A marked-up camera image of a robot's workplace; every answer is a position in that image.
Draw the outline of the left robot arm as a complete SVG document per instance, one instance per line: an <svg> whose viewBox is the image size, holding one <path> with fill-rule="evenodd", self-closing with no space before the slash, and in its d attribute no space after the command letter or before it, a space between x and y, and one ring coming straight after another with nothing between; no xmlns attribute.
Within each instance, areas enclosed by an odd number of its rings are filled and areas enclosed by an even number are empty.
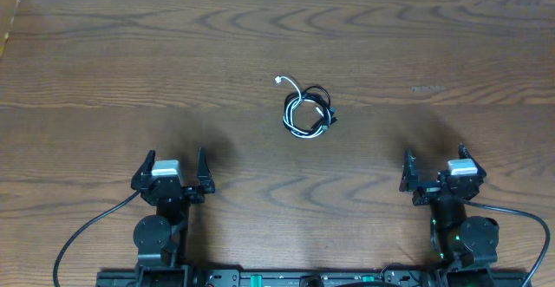
<svg viewBox="0 0 555 287"><path fill-rule="evenodd" d="M207 194L216 191L206 162L204 148L199 150L197 179L187 186L178 160L156 160L155 151L148 152L131 179L131 188L149 205L156 208L137 223L133 240L138 248L134 285L200 287L206 274L186 261L186 236L191 205L205 202Z"/></svg>

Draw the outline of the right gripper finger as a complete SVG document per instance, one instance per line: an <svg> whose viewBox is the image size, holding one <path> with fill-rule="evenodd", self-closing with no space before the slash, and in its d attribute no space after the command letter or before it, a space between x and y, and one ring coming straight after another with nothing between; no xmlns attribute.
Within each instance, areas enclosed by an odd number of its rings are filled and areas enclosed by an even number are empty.
<svg viewBox="0 0 555 287"><path fill-rule="evenodd" d="M479 164L479 162L469 153L467 147L460 143L458 145L458 155L461 160L471 160L473 166L476 168L476 174L482 177L486 177L486 170Z"/></svg>
<svg viewBox="0 0 555 287"><path fill-rule="evenodd" d="M415 164L415 156L407 148L404 153L400 192L412 192L419 183L419 174Z"/></svg>

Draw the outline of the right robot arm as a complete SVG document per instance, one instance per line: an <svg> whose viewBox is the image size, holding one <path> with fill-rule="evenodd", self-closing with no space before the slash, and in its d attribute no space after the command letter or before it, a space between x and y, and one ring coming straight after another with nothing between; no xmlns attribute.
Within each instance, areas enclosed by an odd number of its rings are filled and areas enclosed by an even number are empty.
<svg viewBox="0 0 555 287"><path fill-rule="evenodd" d="M467 215L465 204L479 194L486 171L460 144L459 157L433 179L423 179L416 157L404 153L400 183L413 194L413 205L431 210L431 242L441 263L421 277L424 286L494 286L490 265L498 260L499 225L494 219Z"/></svg>

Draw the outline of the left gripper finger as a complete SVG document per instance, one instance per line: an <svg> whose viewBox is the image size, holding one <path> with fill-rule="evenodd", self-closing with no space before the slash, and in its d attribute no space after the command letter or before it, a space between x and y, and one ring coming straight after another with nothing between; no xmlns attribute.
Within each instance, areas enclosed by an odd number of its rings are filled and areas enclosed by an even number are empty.
<svg viewBox="0 0 555 287"><path fill-rule="evenodd" d="M153 165L155 163L155 151L150 150L141 166L131 179L131 188L135 191L146 191L153 181Z"/></svg>
<svg viewBox="0 0 555 287"><path fill-rule="evenodd" d="M198 155L197 179L203 193L215 193L215 183L206 161L206 150L201 147Z"/></svg>

